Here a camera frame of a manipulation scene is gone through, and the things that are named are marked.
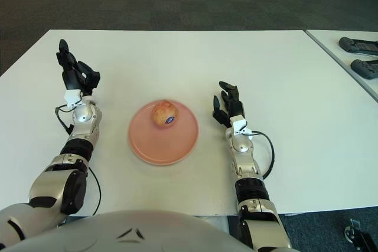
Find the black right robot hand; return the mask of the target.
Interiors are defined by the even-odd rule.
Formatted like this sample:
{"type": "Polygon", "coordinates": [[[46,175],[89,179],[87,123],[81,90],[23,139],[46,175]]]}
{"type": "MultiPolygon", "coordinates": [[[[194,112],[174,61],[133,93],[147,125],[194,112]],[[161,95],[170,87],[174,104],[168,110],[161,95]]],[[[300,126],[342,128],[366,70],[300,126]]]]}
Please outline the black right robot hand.
{"type": "Polygon", "coordinates": [[[247,128],[243,103],[239,100],[237,86],[233,86],[225,81],[219,81],[222,88],[221,98],[226,110],[220,108],[217,96],[213,97],[213,118],[226,127],[225,137],[244,136],[252,140],[252,131],[247,128]]]}

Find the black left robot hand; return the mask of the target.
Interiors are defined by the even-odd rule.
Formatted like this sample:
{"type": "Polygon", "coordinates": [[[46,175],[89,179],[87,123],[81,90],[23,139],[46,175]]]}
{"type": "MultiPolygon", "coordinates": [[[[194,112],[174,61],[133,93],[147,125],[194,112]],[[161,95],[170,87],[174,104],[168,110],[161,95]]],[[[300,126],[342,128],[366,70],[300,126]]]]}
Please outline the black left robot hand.
{"type": "Polygon", "coordinates": [[[64,99],[66,104],[55,108],[55,113],[59,111],[68,113],[73,110],[85,110],[85,107],[96,107],[96,102],[92,96],[100,81],[100,73],[92,70],[82,61],[77,61],[69,51],[67,42],[61,39],[59,42],[59,52],[56,53],[58,63],[62,66],[62,78],[66,87],[64,99]]]}

